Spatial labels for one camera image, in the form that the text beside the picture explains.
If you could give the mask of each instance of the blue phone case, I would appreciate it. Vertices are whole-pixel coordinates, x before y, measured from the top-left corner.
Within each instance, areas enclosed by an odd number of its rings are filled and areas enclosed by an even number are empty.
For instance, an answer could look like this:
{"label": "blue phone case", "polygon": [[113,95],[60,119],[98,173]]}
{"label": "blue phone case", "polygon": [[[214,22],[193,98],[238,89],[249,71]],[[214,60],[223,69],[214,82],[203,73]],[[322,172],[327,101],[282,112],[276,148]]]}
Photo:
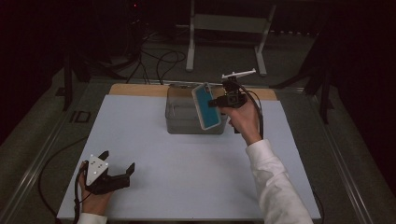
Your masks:
{"label": "blue phone case", "polygon": [[212,91],[208,83],[203,83],[192,90],[192,98],[198,113],[201,128],[207,130],[221,124],[220,112],[217,107],[209,107],[213,100]]}

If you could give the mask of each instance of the clear plastic container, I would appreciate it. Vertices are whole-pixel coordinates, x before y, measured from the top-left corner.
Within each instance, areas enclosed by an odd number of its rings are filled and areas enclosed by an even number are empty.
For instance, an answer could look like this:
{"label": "clear plastic container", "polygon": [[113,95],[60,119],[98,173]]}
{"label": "clear plastic container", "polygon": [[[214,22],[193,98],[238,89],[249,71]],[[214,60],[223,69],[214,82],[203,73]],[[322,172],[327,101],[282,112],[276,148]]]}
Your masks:
{"label": "clear plastic container", "polygon": [[177,134],[222,134],[227,116],[221,115],[221,124],[203,130],[198,119],[191,91],[196,86],[169,86],[166,99],[166,127],[169,133]]}

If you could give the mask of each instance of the table surface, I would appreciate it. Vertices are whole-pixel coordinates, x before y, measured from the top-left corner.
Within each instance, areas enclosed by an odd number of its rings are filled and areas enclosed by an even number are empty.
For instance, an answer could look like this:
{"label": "table surface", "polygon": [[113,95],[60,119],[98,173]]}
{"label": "table surface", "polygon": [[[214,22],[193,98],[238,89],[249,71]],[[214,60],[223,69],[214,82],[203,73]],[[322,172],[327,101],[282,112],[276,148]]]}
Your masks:
{"label": "table surface", "polygon": [[[167,89],[157,85],[115,84],[103,101],[80,160],[108,148],[110,175],[122,174],[132,161],[136,162],[131,187],[114,194],[107,210],[109,218],[262,219],[248,157],[241,149],[246,147],[244,141],[235,137],[231,128],[220,135],[169,134],[163,115]],[[289,167],[290,179],[311,216],[319,218],[280,102],[272,90],[252,90],[262,99],[266,136],[272,139],[273,147],[278,148],[276,154]],[[74,216],[73,186],[70,183],[59,218]]]}

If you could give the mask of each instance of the white shirt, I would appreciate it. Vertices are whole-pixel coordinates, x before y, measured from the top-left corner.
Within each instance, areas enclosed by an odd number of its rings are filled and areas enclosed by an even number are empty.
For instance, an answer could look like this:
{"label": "white shirt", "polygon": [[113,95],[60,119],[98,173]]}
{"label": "white shirt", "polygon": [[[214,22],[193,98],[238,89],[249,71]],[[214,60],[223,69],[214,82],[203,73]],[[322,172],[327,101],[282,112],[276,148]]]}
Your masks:
{"label": "white shirt", "polygon": [[[313,223],[290,183],[285,166],[267,139],[246,149],[256,183],[259,206],[266,224]],[[78,224],[106,224],[106,217],[81,213]]]}

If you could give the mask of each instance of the metal frame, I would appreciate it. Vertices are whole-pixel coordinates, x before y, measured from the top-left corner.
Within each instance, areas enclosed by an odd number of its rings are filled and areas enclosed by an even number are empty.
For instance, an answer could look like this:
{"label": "metal frame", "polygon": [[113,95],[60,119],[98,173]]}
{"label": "metal frame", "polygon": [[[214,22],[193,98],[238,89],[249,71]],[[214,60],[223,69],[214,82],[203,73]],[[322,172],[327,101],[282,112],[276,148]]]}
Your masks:
{"label": "metal frame", "polygon": [[50,152],[53,149],[55,143],[58,141],[59,134],[66,124],[67,119],[72,115],[76,106],[78,105],[79,99],[84,94],[84,91],[88,87],[84,85],[83,88],[77,88],[75,95],[76,101],[70,102],[71,104],[67,107],[68,109],[63,111],[58,118],[56,124],[53,126],[46,142],[43,144],[42,148],[38,151],[35,159],[27,168],[21,182],[18,184],[17,188],[14,190],[13,195],[10,197],[5,207],[0,212],[0,223],[13,223],[14,218],[22,208],[25,200],[27,199],[30,191],[32,190],[35,182],[38,179],[40,171],[45,165],[46,160],[50,156]]}
{"label": "metal frame", "polygon": [[257,65],[259,67],[260,76],[267,75],[264,59],[262,57],[262,49],[264,48],[265,40],[270,31],[271,22],[275,15],[276,5],[272,5],[270,13],[266,19],[264,18],[249,18],[249,17],[232,17],[232,16],[218,16],[195,14],[194,10],[195,0],[191,0],[191,16],[190,16],[190,44],[189,52],[187,54],[186,70],[191,72],[194,67],[194,53],[195,53],[195,29],[203,30],[218,30],[218,31],[236,31],[262,34],[262,41],[254,48],[256,54]]}
{"label": "metal frame", "polygon": [[342,155],[342,152],[332,135],[332,131],[329,129],[326,123],[324,123],[321,115],[318,113],[318,99],[316,98],[316,96],[307,97],[309,97],[309,103],[311,105],[311,108],[316,115],[316,119],[321,124],[322,131],[331,146],[331,154],[332,158],[334,159],[335,167],[337,168],[341,180],[343,181],[344,187],[346,188],[346,193],[355,210],[359,222],[362,224],[374,223],[372,216],[370,215],[370,212],[361,196],[361,191],[359,190],[358,185],[352,176],[352,173],[350,173],[348,165]]}

